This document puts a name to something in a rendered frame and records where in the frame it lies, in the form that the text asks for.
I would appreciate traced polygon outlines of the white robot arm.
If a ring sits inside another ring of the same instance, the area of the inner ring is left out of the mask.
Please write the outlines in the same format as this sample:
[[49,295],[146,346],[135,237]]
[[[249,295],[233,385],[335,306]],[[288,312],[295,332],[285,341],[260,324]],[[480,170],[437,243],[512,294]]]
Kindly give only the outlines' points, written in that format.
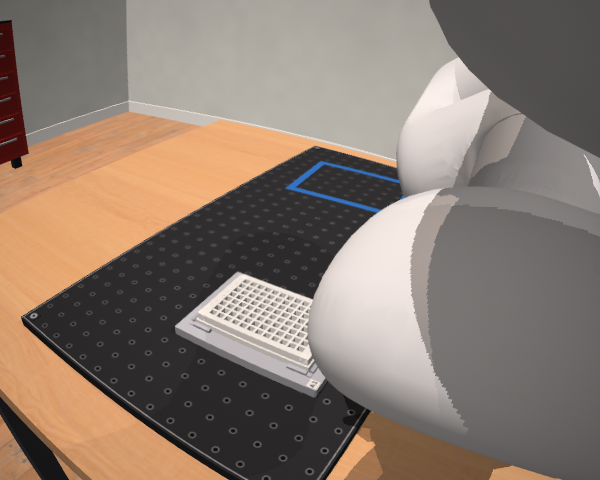
[[429,2],[458,58],[400,132],[404,199],[324,273],[310,352],[391,421],[600,480],[600,0]]

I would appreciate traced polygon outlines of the blue tape outline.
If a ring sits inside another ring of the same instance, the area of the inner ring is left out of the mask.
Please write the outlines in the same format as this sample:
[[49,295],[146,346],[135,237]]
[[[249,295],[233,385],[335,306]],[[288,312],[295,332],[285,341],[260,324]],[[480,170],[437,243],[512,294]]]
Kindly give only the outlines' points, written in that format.
[[385,179],[385,180],[389,180],[389,181],[393,181],[393,182],[399,183],[399,180],[396,180],[396,179],[392,179],[392,178],[388,178],[388,177],[384,177],[384,176],[380,176],[380,175],[376,175],[376,174],[372,174],[372,173],[368,173],[368,172],[364,172],[364,171],[360,171],[360,170],[356,170],[356,169],[352,169],[352,168],[348,168],[348,167],[344,167],[344,166],[335,165],[335,164],[331,164],[331,163],[320,161],[314,167],[312,167],[310,170],[308,170],[306,173],[304,173],[302,176],[300,176],[297,180],[295,180],[293,183],[291,183],[288,187],[286,187],[285,189],[289,189],[289,190],[293,190],[293,191],[297,191],[297,192],[301,192],[301,193],[313,195],[313,196],[316,196],[316,197],[320,197],[320,198],[324,198],[324,199],[336,201],[336,202],[339,202],[339,203],[351,205],[351,206],[354,206],[354,207],[362,208],[362,209],[373,211],[373,212],[376,212],[376,213],[378,213],[378,212],[381,211],[379,209],[368,207],[368,206],[365,206],[365,205],[361,205],[361,204],[353,203],[353,202],[350,202],[350,201],[346,201],[346,200],[334,198],[334,197],[331,197],[331,196],[327,196],[327,195],[323,195],[323,194],[319,194],[319,193],[315,193],[315,192],[311,192],[311,191],[307,191],[307,190],[296,188],[301,182],[303,182],[305,179],[307,179],[310,175],[312,175],[315,171],[317,171],[323,165],[333,166],[333,167],[337,167],[337,168],[341,168],[341,169],[345,169],[345,170],[349,170],[349,171],[353,171],[353,172],[357,172],[357,173],[361,173],[361,174],[365,174],[365,175],[369,175],[369,176],[373,176],[373,177],[377,177],[377,178],[381,178],[381,179]]

